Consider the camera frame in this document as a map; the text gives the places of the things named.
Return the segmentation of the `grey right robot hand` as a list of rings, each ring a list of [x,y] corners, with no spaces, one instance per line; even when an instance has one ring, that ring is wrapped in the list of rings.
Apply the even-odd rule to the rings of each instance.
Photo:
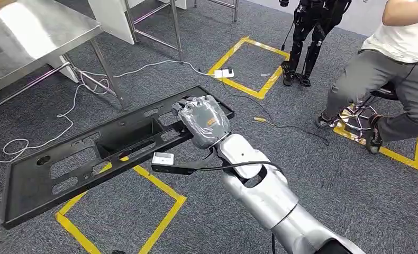
[[[207,149],[231,132],[228,117],[212,95],[181,99],[172,105],[177,116],[193,135],[193,144]]]

